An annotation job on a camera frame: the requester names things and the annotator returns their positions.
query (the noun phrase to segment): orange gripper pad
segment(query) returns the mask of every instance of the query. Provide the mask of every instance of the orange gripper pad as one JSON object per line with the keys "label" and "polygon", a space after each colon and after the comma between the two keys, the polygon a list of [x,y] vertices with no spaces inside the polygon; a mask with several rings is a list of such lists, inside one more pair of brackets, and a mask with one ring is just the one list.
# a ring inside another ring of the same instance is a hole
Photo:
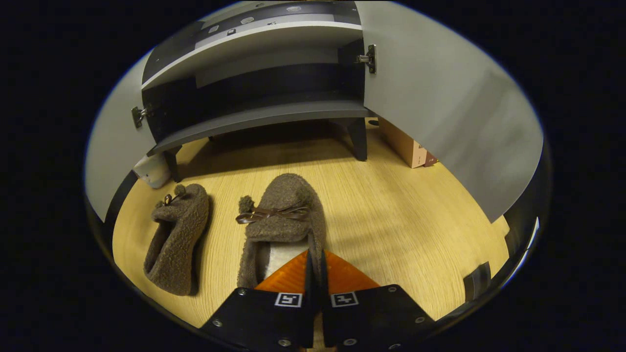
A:
{"label": "orange gripper pad", "polygon": [[341,257],[329,251],[324,251],[324,254],[326,255],[329,294],[380,287],[369,276],[363,274],[363,272],[341,259]]}

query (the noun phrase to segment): white object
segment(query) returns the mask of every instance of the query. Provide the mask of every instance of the white object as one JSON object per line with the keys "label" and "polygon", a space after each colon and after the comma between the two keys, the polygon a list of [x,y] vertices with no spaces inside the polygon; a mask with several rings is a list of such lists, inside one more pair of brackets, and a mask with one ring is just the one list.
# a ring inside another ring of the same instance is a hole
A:
{"label": "white object", "polygon": [[270,260],[267,263],[264,279],[308,249],[309,239],[306,237],[298,242],[270,242]]}
{"label": "white object", "polygon": [[161,188],[170,179],[170,169],[167,167],[163,153],[144,156],[133,167],[133,171],[154,189]]}

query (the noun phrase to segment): door hinge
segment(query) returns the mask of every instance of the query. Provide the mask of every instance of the door hinge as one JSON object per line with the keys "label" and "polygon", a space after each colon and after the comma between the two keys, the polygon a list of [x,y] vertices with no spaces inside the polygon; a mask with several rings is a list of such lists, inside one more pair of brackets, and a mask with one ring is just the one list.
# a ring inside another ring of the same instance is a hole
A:
{"label": "door hinge", "polygon": [[367,54],[357,55],[355,63],[364,63],[369,67],[370,73],[376,73],[376,44],[367,47]]}
{"label": "door hinge", "polygon": [[132,108],[130,112],[133,115],[133,122],[135,123],[135,128],[140,128],[141,121],[150,114],[150,112],[148,112],[148,108],[139,110],[137,106]]}

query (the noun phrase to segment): brown fuzzy slipper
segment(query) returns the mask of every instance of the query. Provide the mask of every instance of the brown fuzzy slipper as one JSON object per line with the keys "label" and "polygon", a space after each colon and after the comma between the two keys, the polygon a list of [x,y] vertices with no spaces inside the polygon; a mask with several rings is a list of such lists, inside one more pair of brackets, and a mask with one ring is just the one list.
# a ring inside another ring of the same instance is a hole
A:
{"label": "brown fuzzy slipper", "polygon": [[[248,224],[237,278],[238,287],[254,288],[273,270],[308,249],[321,279],[326,220],[317,193],[301,176],[284,173],[267,186],[259,206],[250,196],[239,202],[237,222]],[[280,257],[272,268],[270,257]]]}
{"label": "brown fuzzy slipper", "polygon": [[174,198],[168,194],[152,212],[159,225],[143,272],[161,289],[186,296],[192,291],[193,247],[208,220],[208,196],[198,184],[177,185],[174,193]]}

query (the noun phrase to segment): cabinet door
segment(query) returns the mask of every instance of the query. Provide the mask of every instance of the cabinet door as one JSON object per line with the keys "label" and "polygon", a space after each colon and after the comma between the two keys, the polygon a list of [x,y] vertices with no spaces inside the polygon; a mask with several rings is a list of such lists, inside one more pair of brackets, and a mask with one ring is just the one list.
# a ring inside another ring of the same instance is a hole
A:
{"label": "cabinet door", "polygon": [[141,77],[150,53],[140,59],[111,91],[93,124],[85,158],[85,189],[104,221],[118,187],[155,139],[144,119],[135,128],[131,109],[143,109]]}
{"label": "cabinet door", "polygon": [[366,70],[365,107],[428,149],[490,221],[535,173],[543,132],[515,81],[486,53],[428,17],[387,1],[356,1]]}

